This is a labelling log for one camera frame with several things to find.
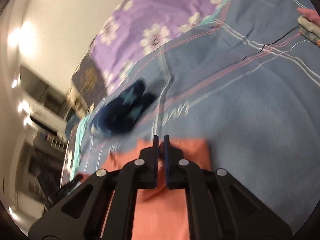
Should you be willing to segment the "stack of folded clothes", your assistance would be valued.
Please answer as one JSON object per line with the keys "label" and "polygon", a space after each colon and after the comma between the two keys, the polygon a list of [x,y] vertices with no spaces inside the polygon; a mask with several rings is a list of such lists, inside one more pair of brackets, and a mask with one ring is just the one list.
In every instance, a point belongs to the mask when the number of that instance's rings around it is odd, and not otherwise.
{"label": "stack of folded clothes", "polygon": [[319,14],[315,9],[297,8],[299,33],[319,47]]}

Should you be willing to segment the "blue plaid bed sheet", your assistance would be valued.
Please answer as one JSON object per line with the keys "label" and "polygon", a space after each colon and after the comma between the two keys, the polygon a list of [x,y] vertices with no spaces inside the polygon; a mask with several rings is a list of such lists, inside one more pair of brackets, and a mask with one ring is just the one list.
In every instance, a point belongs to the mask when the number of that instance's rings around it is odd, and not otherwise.
{"label": "blue plaid bed sheet", "polygon": [[231,0],[220,12],[135,63],[159,98],[135,129],[85,132],[71,173],[91,174],[153,135],[201,137],[225,168],[305,238],[319,225],[319,48],[298,32],[310,0]]}

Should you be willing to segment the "salmon pink knit garment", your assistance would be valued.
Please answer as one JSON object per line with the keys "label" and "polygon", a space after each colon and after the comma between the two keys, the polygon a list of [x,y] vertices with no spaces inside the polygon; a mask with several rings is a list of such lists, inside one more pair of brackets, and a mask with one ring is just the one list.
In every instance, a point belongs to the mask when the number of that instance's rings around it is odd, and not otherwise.
{"label": "salmon pink knit garment", "polygon": [[[211,171],[209,146],[204,138],[172,138],[185,159]],[[132,239],[189,239],[185,191],[170,190],[165,184],[164,161],[158,159],[157,187],[139,189],[132,228]]]}

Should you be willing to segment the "navy star fleece blanket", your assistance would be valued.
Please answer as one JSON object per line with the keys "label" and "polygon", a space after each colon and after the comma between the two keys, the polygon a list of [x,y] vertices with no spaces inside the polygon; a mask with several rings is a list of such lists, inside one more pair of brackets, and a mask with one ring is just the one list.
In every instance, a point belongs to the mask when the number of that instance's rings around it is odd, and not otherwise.
{"label": "navy star fleece blanket", "polygon": [[129,133],[155,100],[145,82],[137,80],[98,111],[91,132],[107,138]]}

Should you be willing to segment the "dark gold-tree pillow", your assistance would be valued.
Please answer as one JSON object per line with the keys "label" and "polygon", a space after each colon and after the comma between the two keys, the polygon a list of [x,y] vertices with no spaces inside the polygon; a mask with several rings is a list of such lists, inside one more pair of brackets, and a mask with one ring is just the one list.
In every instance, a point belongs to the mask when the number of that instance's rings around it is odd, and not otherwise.
{"label": "dark gold-tree pillow", "polygon": [[88,107],[92,104],[97,106],[107,97],[104,78],[89,53],[77,66],[72,83]]}

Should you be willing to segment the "purple floral pillow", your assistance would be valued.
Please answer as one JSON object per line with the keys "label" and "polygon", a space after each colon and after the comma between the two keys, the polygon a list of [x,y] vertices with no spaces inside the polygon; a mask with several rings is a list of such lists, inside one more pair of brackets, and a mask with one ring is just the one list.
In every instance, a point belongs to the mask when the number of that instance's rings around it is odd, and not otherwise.
{"label": "purple floral pillow", "polygon": [[124,0],[94,38],[90,56],[111,94],[133,65],[196,27],[226,0]]}

